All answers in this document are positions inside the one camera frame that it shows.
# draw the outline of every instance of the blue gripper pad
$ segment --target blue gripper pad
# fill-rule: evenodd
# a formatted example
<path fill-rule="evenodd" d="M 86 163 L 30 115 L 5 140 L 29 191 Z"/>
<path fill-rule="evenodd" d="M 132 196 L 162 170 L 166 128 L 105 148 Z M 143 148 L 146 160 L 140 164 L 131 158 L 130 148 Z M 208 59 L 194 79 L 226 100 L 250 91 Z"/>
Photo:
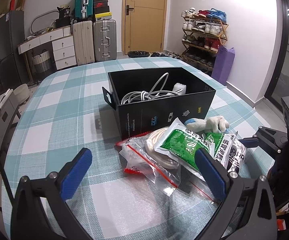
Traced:
<path fill-rule="evenodd" d="M 214 197 L 221 202 L 224 201 L 226 197 L 225 181 L 201 149 L 196 151 L 194 161 Z"/>
<path fill-rule="evenodd" d="M 89 149 L 86 149 L 61 182 L 60 195 L 64 201 L 73 197 L 91 163 L 92 153 Z"/>

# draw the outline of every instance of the white cable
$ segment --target white cable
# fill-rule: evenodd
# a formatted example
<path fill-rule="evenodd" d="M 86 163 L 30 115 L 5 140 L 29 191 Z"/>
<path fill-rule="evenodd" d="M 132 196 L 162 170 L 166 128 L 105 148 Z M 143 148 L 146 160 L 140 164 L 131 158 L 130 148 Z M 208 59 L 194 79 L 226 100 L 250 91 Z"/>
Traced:
<path fill-rule="evenodd" d="M 149 92 L 147 91 L 134 91 L 127 93 L 121 100 L 121 104 L 129 104 L 132 103 L 132 101 L 146 101 L 151 99 L 157 99 L 157 98 L 167 98 L 170 96 L 179 96 L 180 93 L 183 91 L 183 89 L 179 89 L 177 91 L 169 91 L 169 90 L 163 90 L 164 86 L 166 85 L 166 81 L 168 79 L 169 73 L 164 73 L 158 81 L 154 84 L 154 86 L 151 88 Z M 156 86 L 160 83 L 160 81 L 165 77 L 165 80 L 162 84 L 162 87 L 158 91 L 154 91 Z"/>
<path fill-rule="evenodd" d="M 176 169 L 178 168 L 179 163 L 169 158 L 167 155 L 156 152 L 153 148 L 154 144 L 168 128 L 169 127 L 164 127 L 150 133 L 148 139 L 146 140 L 145 148 L 147 150 L 147 154 L 150 155 L 150 157 L 153 158 L 162 167 L 166 169 Z"/>

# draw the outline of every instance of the purple bag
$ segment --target purple bag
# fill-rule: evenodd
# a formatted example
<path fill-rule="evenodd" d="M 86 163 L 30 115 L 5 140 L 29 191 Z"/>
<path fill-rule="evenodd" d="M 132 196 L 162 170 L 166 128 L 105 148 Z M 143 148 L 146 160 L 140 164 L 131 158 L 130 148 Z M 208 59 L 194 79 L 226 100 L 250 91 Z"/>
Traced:
<path fill-rule="evenodd" d="M 211 77 L 224 86 L 227 85 L 235 55 L 234 48 L 226 49 L 221 45 L 218 49 Z"/>

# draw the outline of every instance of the checkered tablecloth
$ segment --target checkered tablecloth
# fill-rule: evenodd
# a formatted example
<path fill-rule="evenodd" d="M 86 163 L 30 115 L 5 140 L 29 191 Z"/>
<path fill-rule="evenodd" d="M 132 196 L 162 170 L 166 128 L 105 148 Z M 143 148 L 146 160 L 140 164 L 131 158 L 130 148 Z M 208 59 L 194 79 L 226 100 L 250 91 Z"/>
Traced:
<path fill-rule="evenodd" d="M 194 239 L 216 207 L 188 183 L 186 170 L 182 170 L 180 187 L 170 197 L 145 177 L 125 174 L 126 161 L 114 145 L 120 138 L 113 110 L 102 94 L 102 87 L 109 89 L 108 72 L 171 66 L 183 67 L 216 89 L 207 116 L 223 115 L 229 130 L 238 131 L 239 138 L 252 136 L 259 125 L 270 127 L 233 92 L 180 60 L 153 57 L 77 66 L 47 77 L 22 113 L 5 163 L 13 193 L 22 176 L 44 178 L 86 147 L 92 151 L 93 162 L 67 204 L 92 238 Z M 248 151 L 240 175 L 266 174 L 273 160 L 260 148 Z M 45 200 L 43 205 L 54 231 L 63 235 Z M 2 187 L 7 234 L 11 210 Z"/>

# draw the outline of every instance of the white stool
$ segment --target white stool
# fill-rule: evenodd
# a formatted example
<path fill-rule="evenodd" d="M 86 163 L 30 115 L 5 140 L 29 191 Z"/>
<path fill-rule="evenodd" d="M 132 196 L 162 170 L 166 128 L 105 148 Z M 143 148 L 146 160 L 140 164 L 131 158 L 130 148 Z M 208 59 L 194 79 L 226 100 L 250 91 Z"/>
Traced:
<path fill-rule="evenodd" d="M 13 90 L 15 97 L 17 98 L 19 105 L 25 104 L 29 100 L 30 91 L 27 84 L 22 84 Z"/>

